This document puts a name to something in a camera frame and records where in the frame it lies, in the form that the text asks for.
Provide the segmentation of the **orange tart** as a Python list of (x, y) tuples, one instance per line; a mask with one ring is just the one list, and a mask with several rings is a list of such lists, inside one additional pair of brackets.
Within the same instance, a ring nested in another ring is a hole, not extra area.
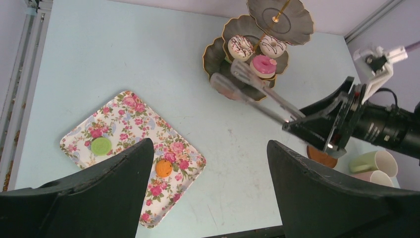
[(275, 75), (277, 61), (265, 56), (255, 56), (250, 63), (251, 70), (260, 78), (268, 79)]

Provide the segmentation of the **three tier dessert stand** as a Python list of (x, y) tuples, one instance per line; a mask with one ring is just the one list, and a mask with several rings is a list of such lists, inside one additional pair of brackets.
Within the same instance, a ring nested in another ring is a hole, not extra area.
[(280, 56), (275, 57), (277, 66), (274, 75), (263, 79), (267, 86), (273, 88), (277, 76), (288, 67), (287, 47), (309, 42), (314, 33), (314, 21), (300, 0), (249, 0), (247, 8), (247, 15), (229, 19), (221, 36), (206, 47), (203, 69), (208, 77), (221, 73), (242, 92), (259, 102), (266, 96), (230, 73), (234, 56), (229, 51), (229, 40), (238, 35), (251, 43), (254, 53), (247, 59), (247, 63), (251, 63), (255, 56), (268, 52), (275, 43), (281, 44), (283, 49), (279, 51)]

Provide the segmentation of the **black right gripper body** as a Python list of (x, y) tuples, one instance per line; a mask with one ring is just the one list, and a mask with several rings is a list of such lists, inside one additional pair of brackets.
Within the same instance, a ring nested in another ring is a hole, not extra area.
[(354, 93), (356, 109), (348, 110), (341, 120), (344, 124), (334, 132), (334, 143), (345, 147), (349, 138), (354, 137), (412, 158), (420, 158), (420, 105), (410, 112), (398, 106), (396, 94), (388, 88), (377, 92), (390, 92), (394, 104), (380, 106), (366, 101), (360, 102), (361, 92)]

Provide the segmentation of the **chocolate drizzled donut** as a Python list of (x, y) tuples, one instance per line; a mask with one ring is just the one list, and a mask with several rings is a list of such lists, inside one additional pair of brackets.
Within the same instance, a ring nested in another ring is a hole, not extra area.
[(261, 39), (259, 47), (265, 56), (272, 59), (282, 56), (287, 50), (287, 45), (284, 42), (269, 35), (266, 35)]

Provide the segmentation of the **small orange pastry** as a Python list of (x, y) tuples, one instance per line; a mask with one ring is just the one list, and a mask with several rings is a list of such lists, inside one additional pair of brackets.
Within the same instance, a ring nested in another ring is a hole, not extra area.
[(173, 171), (172, 163), (168, 160), (159, 160), (155, 167), (156, 175), (161, 178), (166, 178), (171, 175)]

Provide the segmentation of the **stainless steel serving tongs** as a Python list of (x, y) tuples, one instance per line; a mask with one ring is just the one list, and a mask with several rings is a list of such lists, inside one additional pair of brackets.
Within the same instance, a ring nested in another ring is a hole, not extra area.
[[(257, 89), (259, 92), (265, 94), (265, 96), (272, 98), (283, 110), (287, 111), (294, 119), (303, 119), (305, 115), (293, 106), (291, 103), (286, 101), (275, 91), (265, 85), (263, 81), (257, 77), (257, 75), (251, 70), (250, 66), (244, 62), (235, 59), (230, 67), (231, 74), (243, 83), (250, 85)], [(271, 118), (279, 124), (286, 124), (290, 121), (281, 117), (276, 112), (270, 110), (267, 107), (262, 106), (252, 97), (246, 95), (241, 91), (231, 80), (220, 73), (214, 73), (210, 77), (210, 85), (220, 94), (228, 96), (236, 101), (243, 102), (253, 107), (257, 111), (261, 112), (265, 116)]]

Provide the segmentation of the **white glazed donut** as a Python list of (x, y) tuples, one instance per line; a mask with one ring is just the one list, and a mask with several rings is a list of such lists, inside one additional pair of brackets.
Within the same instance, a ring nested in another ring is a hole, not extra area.
[(231, 56), (239, 61), (245, 62), (254, 54), (254, 46), (251, 41), (242, 35), (233, 36), (227, 43)]

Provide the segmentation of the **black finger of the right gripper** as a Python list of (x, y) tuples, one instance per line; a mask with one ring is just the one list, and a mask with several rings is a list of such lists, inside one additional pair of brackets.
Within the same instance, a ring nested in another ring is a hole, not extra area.
[(340, 129), (350, 110), (354, 77), (348, 76), (332, 94), (300, 109), (304, 118), (283, 125), (283, 130), (333, 158), (346, 154)]

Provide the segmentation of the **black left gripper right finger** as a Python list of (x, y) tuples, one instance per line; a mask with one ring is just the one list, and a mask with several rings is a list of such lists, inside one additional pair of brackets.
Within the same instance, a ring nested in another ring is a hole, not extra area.
[(419, 192), (351, 177), (275, 140), (266, 152), (286, 237), (419, 237)]

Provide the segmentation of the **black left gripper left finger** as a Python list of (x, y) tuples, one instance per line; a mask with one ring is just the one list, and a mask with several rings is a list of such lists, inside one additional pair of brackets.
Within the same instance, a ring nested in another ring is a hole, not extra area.
[(38, 188), (0, 194), (3, 238), (133, 238), (154, 158), (151, 139)]

